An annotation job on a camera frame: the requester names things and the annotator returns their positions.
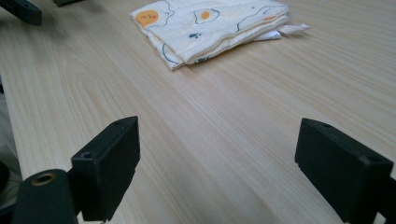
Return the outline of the white egg-print cloth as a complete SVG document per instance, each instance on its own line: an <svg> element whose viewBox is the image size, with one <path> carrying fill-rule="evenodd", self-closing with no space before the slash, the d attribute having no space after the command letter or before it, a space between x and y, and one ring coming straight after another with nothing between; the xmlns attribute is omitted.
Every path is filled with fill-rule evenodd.
<svg viewBox="0 0 396 224"><path fill-rule="evenodd" d="M130 18L171 70L251 41L309 29L290 23L289 6L276 0L158 0Z"/></svg>

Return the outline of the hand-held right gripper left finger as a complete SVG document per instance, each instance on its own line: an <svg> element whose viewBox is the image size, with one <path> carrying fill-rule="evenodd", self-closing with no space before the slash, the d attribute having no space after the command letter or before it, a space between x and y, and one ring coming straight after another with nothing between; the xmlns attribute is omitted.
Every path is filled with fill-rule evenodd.
<svg viewBox="0 0 396 224"><path fill-rule="evenodd" d="M86 221L109 221L140 161L138 117L110 123L72 159L69 171L77 210Z"/></svg>

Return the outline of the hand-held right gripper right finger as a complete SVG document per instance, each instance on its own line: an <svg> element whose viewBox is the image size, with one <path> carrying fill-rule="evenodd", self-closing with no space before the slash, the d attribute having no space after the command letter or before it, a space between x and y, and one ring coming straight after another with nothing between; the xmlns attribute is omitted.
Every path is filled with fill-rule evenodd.
<svg viewBox="0 0 396 224"><path fill-rule="evenodd" d="M321 121L303 118L294 157L342 221L394 224L394 163Z"/></svg>

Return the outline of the dark green object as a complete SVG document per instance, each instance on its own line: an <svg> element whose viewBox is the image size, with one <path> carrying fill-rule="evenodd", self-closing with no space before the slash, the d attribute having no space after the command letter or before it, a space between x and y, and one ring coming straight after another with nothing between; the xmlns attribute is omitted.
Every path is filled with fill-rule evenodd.
<svg viewBox="0 0 396 224"><path fill-rule="evenodd" d="M74 4L83 0L51 0L53 4L55 4L57 7L64 7L68 6L70 4Z"/></svg>

